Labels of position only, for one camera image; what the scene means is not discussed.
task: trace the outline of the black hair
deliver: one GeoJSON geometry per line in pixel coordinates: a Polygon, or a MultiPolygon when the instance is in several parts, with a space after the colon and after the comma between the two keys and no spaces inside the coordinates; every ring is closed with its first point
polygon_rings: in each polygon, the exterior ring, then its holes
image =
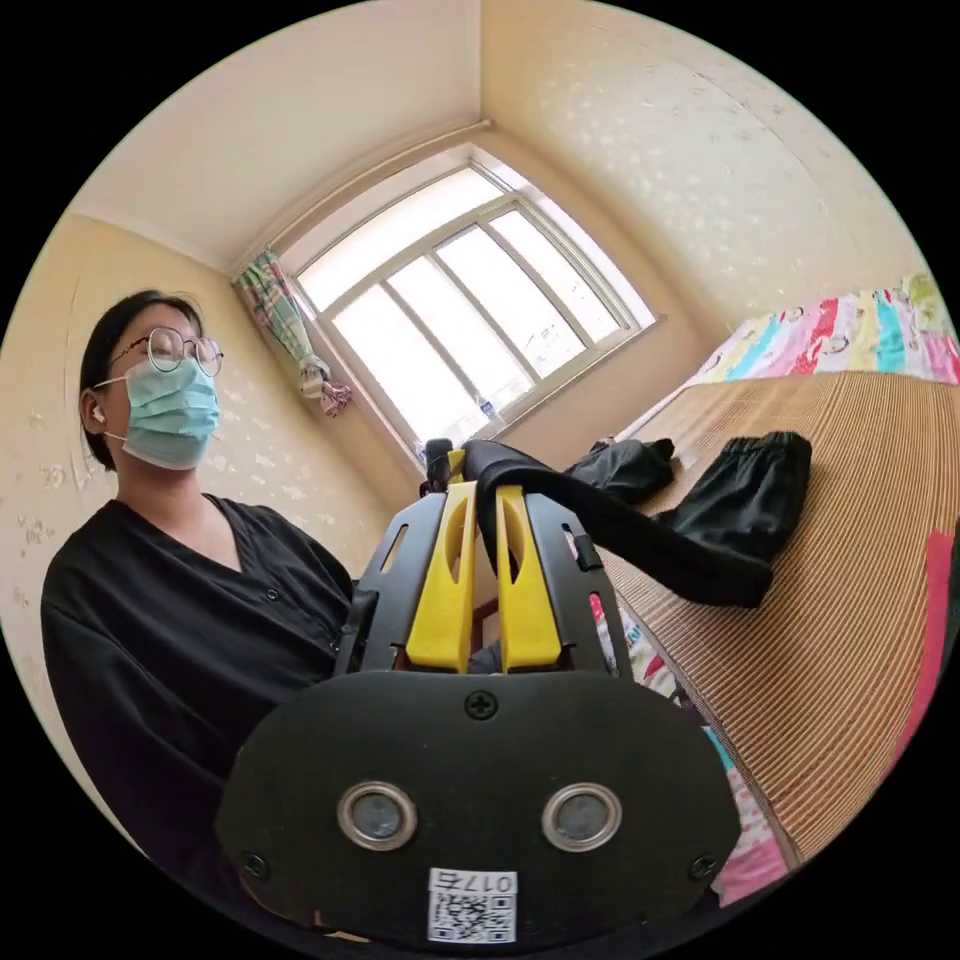
{"type": "MultiPolygon", "coordinates": [[[[98,321],[87,341],[87,348],[83,351],[83,360],[80,362],[80,396],[86,390],[96,387],[104,380],[110,379],[110,355],[127,332],[130,324],[143,313],[147,307],[163,304],[182,313],[197,331],[197,336],[203,336],[203,321],[200,311],[184,297],[161,293],[159,290],[141,290],[129,297],[124,297],[115,303],[98,321]]],[[[86,427],[83,430],[87,438],[87,446],[99,463],[107,470],[116,470],[113,457],[107,442],[98,434],[90,433],[86,427]]]]}

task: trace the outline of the window pane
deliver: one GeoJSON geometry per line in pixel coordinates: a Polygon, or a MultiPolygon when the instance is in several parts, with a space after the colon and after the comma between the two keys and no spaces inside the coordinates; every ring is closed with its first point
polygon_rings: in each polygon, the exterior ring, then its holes
{"type": "Polygon", "coordinates": [[[510,351],[433,263],[414,260],[389,282],[495,410],[530,389],[530,378],[510,351]]]}
{"type": "Polygon", "coordinates": [[[475,400],[381,287],[354,300],[334,324],[418,440],[449,437],[456,446],[486,425],[475,400]]]}
{"type": "Polygon", "coordinates": [[[475,170],[452,173],[388,207],[344,237],[300,274],[318,310],[405,247],[461,214],[503,196],[475,170]]]}
{"type": "Polygon", "coordinates": [[[437,251],[541,377],[585,348],[536,284],[482,230],[437,251]]]}
{"type": "Polygon", "coordinates": [[[522,213],[511,210],[491,220],[490,226],[543,277],[594,343],[619,329],[586,280],[522,213]]]}

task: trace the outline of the bamboo mat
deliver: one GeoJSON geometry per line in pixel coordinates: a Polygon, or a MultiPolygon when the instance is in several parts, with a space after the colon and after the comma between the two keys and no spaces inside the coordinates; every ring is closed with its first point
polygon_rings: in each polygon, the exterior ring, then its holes
{"type": "Polygon", "coordinates": [[[852,372],[689,387],[635,434],[670,437],[681,464],[643,511],[674,506],[727,440],[771,430],[807,437],[813,465],[759,609],[688,603],[604,561],[805,860],[870,798],[910,712],[927,537],[960,515],[960,388],[852,372]]]}

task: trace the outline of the black shirt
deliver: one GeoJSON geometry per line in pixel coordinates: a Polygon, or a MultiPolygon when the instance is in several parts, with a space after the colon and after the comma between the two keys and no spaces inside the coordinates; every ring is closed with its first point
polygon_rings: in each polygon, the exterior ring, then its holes
{"type": "Polygon", "coordinates": [[[50,564],[44,655],[74,749],[133,840],[262,929],[273,918],[226,864],[214,818],[254,727],[332,673],[353,584],[276,511],[210,499],[233,528],[242,572],[110,501],[50,564]]]}

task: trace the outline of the label sticker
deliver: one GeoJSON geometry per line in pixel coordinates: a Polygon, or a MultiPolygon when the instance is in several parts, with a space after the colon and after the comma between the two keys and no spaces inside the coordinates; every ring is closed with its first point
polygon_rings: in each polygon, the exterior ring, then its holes
{"type": "Polygon", "coordinates": [[[427,939],[437,943],[515,943],[517,875],[430,871],[427,939]]]}

